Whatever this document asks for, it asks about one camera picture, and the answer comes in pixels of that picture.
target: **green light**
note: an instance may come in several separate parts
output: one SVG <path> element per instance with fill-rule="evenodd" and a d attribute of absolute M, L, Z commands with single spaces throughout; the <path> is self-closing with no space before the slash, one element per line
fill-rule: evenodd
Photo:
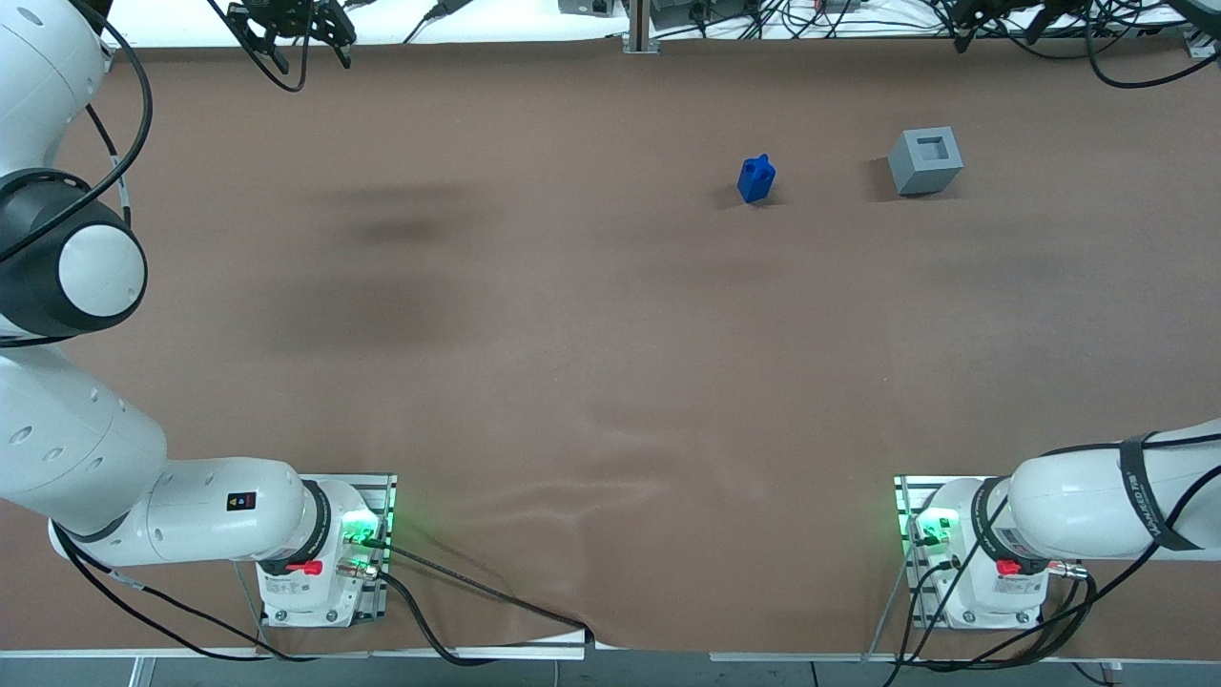
<path fill-rule="evenodd" d="M 950 531 L 958 525 L 958 511 L 928 509 L 917 517 L 917 522 L 926 537 L 934 537 L 946 544 L 950 541 Z"/>
<path fill-rule="evenodd" d="M 349 511 L 339 520 L 346 542 L 360 543 L 377 536 L 377 516 L 369 510 Z"/>

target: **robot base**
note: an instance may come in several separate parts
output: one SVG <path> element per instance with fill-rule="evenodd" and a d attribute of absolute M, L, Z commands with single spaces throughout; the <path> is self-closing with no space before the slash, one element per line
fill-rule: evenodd
<path fill-rule="evenodd" d="M 377 516 L 365 505 L 357 489 L 338 480 L 317 480 L 331 503 L 331 526 L 322 550 L 314 559 L 322 564 L 317 575 L 297 570 L 288 575 L 267 575 L 259 569 L 259 594 L 266 625 L 271 627 L 347 627 L 359 606 L 365 577 L 353 576 L 354 569 L 374 563 L 374 552 L 352 543 L 354 530 L 377 534 Z M 358 541 L 363 536 L 355 537 Z"/>
<path fill-rule="evenodd" d="M 978 480 L 954 480 L 938 489 L 921 514 L 911 520 L 908 527 L 913 542 L 927 537 L 940 542 L 916 547 L 917 576 L 923 576 L 938 564 L 967 559 L 976 547 L 971 506 L 982 484 Z M 924 622 L 932 620 L 929 616 L 946 599 L 956 576 L 957 569 L 933 574 L 930 580 L 935 592 L 921 592 L 926 597 L 923 606 L 928 614 L 922 619 Z M 983 550 L 977 550 L 945 602 L 940 622 L 954 630 L 1029 630 L 1038 624 L 1046 589 L 1046 571 L 1002 576 L 996 571 L 996 563 Z"/>

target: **red button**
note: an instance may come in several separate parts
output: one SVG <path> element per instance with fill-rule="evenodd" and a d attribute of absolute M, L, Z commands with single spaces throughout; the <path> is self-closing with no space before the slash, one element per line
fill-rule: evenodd
<path fill-rule="evenodd" d="M 288 564 L 288 570 L 299 570 L 305 575 L 322 575 L 322 561 L 305 561 L 303 564 Z"/>
<path fill-rule="evenodd" d="M 1001 575 L 1017 575 L 1022 572 L 1022 565 L 1017 561 L 999 560 L 996 561 L 996 572 Z"/>

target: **square hole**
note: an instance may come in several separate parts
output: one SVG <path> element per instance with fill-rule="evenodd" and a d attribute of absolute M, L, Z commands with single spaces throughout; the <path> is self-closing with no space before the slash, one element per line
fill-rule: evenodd
<path fill-rule="evenodd" d="M 950 159 L 950 150 L 945 146 L 945 139 L 940 135 L 917 138 L 916 150 L 922 160 L 937 161 Z"/>

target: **gray cube with square hole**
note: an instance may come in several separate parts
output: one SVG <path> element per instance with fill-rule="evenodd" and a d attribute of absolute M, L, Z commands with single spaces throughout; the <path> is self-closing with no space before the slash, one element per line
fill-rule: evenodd
<path fill-rule="evenodd" d="M 900 195 L 945 190 L 962 168 L 958 144 L 947 126 L 904 131 L 888 159 Z"/>

